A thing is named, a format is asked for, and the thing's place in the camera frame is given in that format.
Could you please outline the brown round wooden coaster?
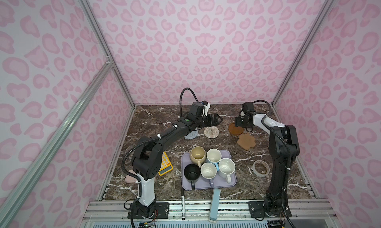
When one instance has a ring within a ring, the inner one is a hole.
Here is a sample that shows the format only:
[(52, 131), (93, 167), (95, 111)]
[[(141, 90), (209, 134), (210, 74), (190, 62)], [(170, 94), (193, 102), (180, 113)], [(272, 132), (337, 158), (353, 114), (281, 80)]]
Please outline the brown round wooden coaster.
[(234, 123), (229, 124), (228, 131), (232, 135), (241, 135), (244, 132), (244, 128), (235, 126)]

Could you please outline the multicolour woven coaster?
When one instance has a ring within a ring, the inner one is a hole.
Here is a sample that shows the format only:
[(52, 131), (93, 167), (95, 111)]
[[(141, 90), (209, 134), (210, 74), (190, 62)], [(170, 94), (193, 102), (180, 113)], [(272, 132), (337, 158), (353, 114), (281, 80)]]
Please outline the multicolour woven coaster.
[(204, 135), (209, 139), (214, 139), (219, 135), (219, 129), (216, 126), (207, 127), (204, 130)]

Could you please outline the paw shaped cork coaster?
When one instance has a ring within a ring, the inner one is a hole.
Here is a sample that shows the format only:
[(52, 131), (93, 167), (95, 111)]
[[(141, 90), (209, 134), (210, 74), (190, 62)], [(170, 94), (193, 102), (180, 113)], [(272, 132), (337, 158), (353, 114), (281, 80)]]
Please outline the paw shaped cork coaster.
[(237, 141), (237, 144), (244, 150), (248, 151), (250, 148), (256, 146), (256, 139), (250, 134), (241, 134)]

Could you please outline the blue grey rope coaster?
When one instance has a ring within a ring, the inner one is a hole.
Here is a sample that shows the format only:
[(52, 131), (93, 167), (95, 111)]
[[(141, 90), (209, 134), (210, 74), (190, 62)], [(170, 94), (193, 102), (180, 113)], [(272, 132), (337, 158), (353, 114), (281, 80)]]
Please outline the blue grey rope coaster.
[(198, 136), (198, 131), (195, 130), (195, 131), (192, 131), (191, 133), (189, 133), (188, 135), (185, 136), (186, 139), (194, 139)]

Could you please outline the white mug light blue outside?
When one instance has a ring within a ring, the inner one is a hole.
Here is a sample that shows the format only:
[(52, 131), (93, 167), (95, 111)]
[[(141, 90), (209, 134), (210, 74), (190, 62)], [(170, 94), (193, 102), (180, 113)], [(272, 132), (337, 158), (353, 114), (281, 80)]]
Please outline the white mug light blue outside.
[(217, 149), (210, 149), (206, 152), (206, 159), (209, 163), (215, 165), (217, 171), (219, 171), (219, 162), (222, 159), (222, 154)]

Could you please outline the beige glazed ceramic mug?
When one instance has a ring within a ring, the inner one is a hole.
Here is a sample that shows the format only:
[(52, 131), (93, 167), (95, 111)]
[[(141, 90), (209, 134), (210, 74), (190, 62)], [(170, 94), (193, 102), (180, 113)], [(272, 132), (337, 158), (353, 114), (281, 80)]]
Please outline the beige glazed ceramic mug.
[(196, 164), (198, 167), (201, 167), (201, 165), (206, 160), (206, 151), (203, 147), (196, 146), (192, 148), (190, 152), (190, 160), (192, 163)]

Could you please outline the black mug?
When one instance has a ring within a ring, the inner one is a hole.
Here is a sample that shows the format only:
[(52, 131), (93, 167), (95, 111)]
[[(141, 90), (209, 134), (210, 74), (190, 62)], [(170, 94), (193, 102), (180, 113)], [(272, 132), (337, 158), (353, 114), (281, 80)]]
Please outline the black mug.
[(195, 182), (200, 177), (200, 168), (196, 164), (189, 164), (184, 169), (184, 176), (191, 183), (191, 190), (195, 190)]

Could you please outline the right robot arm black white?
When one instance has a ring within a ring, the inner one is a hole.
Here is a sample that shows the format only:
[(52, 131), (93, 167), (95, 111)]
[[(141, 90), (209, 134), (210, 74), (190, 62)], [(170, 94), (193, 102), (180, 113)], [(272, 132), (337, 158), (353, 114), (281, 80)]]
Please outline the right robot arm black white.
[(269, 134), (268, 151), (272, 158), (272, 176), (264, 200), (264, 210), (268, 216), (282, 213), (289, 219), (288, 180), (291, 166), (300, 154), (296, 128), (258, 113), (255, 109), (257, 102), (242, 105), (239, 115), (235, 117), (235, 125), (245, 129), (258, 127)]

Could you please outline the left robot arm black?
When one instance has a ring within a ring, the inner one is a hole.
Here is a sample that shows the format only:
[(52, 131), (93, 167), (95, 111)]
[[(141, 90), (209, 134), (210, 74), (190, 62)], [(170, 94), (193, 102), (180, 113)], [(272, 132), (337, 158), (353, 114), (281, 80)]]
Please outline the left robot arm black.
[(208, 106), (206, 101), (192, 103), (189, 111), (179, 116), (170, 128), (152, 137), (141, 137), (138, 144), (125, 154), (121, 168), (138, 182), (136, 203), (139, 206), (148, 208), (156, 201), (154, 178), (161, 168), (163, 152), (196, 129), (218, 126), (223, 121), (219, 114), (209, 114)]

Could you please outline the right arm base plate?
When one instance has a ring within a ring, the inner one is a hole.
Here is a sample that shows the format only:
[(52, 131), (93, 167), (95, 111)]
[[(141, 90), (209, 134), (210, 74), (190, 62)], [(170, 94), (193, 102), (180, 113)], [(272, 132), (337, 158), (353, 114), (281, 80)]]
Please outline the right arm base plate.
[(270, 219), (270, 218), (281, 218), (286, 215), (288, 218), (292, 217), (291, 209), (288, 204), (276, 205), (275, 207), (267, 207), (264, 201), (249, 201), (249, 212), (252, 218)]

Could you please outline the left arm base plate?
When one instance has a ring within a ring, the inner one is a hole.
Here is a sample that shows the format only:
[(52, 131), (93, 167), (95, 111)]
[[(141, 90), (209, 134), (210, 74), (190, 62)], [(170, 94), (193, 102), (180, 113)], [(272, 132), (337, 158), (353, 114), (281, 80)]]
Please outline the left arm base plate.
[(144, 206), (140, 202), (131, 204), (128, 209), (128, 218), (135, 219), (167, 219), (169, 216), (169, 203), (167, 202), (153, 202), (148, 206)]

